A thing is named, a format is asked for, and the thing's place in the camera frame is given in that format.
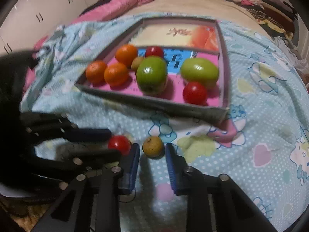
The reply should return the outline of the red tomato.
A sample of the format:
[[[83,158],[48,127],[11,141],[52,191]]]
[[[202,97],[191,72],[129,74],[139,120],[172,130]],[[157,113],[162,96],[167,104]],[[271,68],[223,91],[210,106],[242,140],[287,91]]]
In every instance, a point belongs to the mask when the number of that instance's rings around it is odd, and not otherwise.
[[[108,141],[108,149],[116,149],[121,152],[122,155],[126,156],[129,154],[131,149],[131,143],[125,136],[112,136]]]
[[[207,89],[199,82],[189,82],[183,89],[183,99],[188,104],[205,105]]]
[[[159,46],[150,46],[146,49],[145,57],[156,56],[160,58],[164,58],[165,53],[163,49]]]

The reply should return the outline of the orange mandarin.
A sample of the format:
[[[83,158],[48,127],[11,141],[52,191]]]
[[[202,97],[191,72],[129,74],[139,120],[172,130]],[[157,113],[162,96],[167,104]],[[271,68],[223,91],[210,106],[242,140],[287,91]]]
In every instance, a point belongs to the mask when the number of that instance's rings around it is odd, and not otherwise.
[[[104,81],[104,72],[107,64],[103,61],[93,61],[90,63],[86,70],[85,75],[87,80],[92,84],[100,84]]]
[[[104,72],[104,80],[111,87],[121,86],[128,78],[128,68],[119,62],[109,65]]]
[[[138,56],[138,49],[134,45],[125,44],[117,49],[115,59],[130,68],[133,60]]]

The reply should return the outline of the brown kiwi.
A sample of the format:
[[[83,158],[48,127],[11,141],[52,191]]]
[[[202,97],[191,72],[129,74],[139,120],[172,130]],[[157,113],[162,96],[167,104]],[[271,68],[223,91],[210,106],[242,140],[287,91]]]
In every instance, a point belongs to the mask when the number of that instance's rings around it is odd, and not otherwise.
[[[137,70],[138,70],[138,68],[139,68],[139,66],[140,66],[140,64],[142,63],[143,60],[144,60],[144,57],[137,56],[132,61],[131,70],[134,71],[134,73],[137,72]]]
[[[147,157],[155,158],[162,154],[164,144],[157,136],[150,136],[143,142],[143,152]]]

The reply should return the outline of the round green fruit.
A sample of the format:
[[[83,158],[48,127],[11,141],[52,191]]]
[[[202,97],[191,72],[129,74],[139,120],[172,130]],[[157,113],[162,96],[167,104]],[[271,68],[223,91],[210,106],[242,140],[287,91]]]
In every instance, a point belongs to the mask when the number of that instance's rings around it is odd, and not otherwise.
[[[165,59],[156,56],[144,58],[136,72],[136,81],[144,95],[161,94],[168,81]]]

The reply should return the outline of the pear-shaped green fruit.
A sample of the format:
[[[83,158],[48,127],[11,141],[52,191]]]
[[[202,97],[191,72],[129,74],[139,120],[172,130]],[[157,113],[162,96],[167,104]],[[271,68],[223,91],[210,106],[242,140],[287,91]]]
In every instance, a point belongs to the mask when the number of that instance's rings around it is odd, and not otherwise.
[[[208,59],[188,58],[182,63],[180,74],[186,82],[199,82],[210,89],[216,86],[219,69]]]

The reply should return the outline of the blue cartoon print sheet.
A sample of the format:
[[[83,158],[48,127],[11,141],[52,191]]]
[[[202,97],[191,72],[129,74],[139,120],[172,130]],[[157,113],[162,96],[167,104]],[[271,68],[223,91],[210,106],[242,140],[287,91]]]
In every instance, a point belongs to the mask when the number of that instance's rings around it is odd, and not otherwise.
[[[232,79],[226,130],[121,105],[75,87],[112,40],[147,17],[59,27],[39,52],[22,111],[65,113],[80,127],[108,128],[136,143],[158,136],[204,174],[228,174],[276,230],[286,230],[308,207],[308,92],[286,54],[267,37],[219,22]]]

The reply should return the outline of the pink workbook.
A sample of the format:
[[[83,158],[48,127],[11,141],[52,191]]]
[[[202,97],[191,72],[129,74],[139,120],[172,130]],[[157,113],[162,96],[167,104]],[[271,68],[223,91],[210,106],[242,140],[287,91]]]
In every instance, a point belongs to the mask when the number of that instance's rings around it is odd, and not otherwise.
[[[165,60],[168,69],[168,82],[166,84],[166,89],[162,94],[157,95],[156,98],[163,98],[174,103],[184,103],[182,92],[183,88],[185,87],[185,81],[180,75],[180,67],[186,59],[199,57],[213,62],[213,64],[215,64],[217,67],[219,66],[218,53],[207,53],[204,51],[194,51],[180,48],[164,48],[163,51],[165,52]],[[90,82],[85,81],[83,85],[90,89],[98,89],[102,92],[114,92],[124,95],[142,97],[143,93],[138,88],[135,73],[130,71],[129,76],[130,78],[119,87],[111,87],[106,82],[93,85]]]

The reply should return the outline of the white wardrobe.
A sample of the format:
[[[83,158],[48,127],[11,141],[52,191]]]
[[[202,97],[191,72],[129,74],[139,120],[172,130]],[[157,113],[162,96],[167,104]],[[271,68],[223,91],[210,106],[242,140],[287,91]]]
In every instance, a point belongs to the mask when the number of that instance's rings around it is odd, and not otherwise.
[[[85,0],[18,0],[1,24],[1,54],[32,48],[84,8]]]

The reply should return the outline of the black garment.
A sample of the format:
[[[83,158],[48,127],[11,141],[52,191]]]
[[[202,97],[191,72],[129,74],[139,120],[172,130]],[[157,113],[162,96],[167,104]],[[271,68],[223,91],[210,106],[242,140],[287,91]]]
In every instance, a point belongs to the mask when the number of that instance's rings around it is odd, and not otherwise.
[[[99,7],[99,6],[102,6],[102,5],[104,5],[104,4],[107,4],[107,3],[109,3],[110,1],[111,1],[111,0],[99,0],[99,1],[97,1],[95,4],[93,4],[93,5],[89,6],[89,7],[87,7],[83,12],[81,12],[80,16],[82,16],[83,14],[85,14],[85,13],[89,12],[90,10],[93,10],[93,9]]]

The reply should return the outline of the shallow grey cardboard box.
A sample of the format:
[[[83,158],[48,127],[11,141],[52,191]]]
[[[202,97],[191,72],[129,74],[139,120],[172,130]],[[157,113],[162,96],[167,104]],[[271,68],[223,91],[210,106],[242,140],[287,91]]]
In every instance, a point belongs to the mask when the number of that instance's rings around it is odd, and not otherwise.
[[[219,24],[196,17],[139,20],[95,58],[76,86],[86,93],[219,125],[229,106],[230,67]]]

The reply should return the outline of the floral bag with cloth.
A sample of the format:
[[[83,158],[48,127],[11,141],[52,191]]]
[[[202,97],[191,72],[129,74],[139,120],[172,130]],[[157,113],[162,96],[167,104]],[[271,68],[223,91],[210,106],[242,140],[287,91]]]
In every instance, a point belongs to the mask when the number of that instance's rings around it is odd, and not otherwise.
[[[274,38],[274,42],[288,57],[290,64],[294,66],[304,83],[308,83],[308,62],[301,57],[292,41],[278,36]]]

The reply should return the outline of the orange cream book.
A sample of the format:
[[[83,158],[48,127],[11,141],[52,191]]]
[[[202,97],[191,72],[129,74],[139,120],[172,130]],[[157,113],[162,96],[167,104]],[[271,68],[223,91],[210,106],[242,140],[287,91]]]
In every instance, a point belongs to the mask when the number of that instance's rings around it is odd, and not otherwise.
[[[179,46],[219,51],[213,26],[157,24],[141,28],[132,37],[135,46]]]

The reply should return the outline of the pile of folded clothes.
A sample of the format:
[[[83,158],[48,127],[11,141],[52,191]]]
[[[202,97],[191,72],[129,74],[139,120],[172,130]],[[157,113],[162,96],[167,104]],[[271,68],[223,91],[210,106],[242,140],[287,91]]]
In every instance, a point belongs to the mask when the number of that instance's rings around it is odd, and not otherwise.
[[[232,0],[247,10],[271,37],[293,39],[297,12],[281,0]]]

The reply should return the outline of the beige blanket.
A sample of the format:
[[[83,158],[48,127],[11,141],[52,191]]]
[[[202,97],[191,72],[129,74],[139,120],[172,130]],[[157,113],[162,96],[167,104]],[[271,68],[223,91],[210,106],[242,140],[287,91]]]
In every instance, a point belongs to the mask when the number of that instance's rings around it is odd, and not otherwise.
[[[210,16],[232,21],[265,37],[270,37],[247,10],[226,0],[154,0],[129,10],[126,15],[147,12],[172,12]]]

